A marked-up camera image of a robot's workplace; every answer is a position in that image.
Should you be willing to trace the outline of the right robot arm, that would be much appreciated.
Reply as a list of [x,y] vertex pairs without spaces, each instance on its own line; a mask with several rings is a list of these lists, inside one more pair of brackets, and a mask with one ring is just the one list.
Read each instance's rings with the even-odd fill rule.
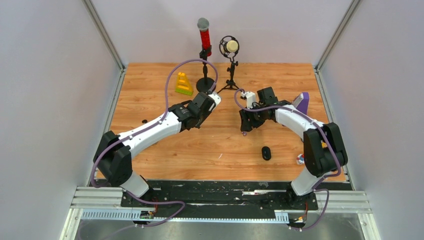
[[278,100],[271,87],[257,93],[238,89],[234,100],[239,102],[243,133],[257,129],[267,120],[278,123],[297,134],[303,142],[304,169],[291,181],[290,190],[285,195],[286,204],[298,209],[306,201],[305,195],[316,190],[325,179],[337,177],[347,164],[348,156],[339,126],[323,123],[298,110],[287,100]]

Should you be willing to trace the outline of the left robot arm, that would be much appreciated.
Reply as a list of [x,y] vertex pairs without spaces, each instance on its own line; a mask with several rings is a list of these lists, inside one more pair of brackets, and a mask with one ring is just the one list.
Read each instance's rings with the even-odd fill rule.
[[119,134],[110,130],[102,135],[93,162],[110,186],[130,191],[140,206],[149,206],[153,201],[151,187],[133,170],[133,159],[164,138],[200,128],[220,103],[216,92],[200,92],[194,99],[172,105],[164,114],[135,129]]

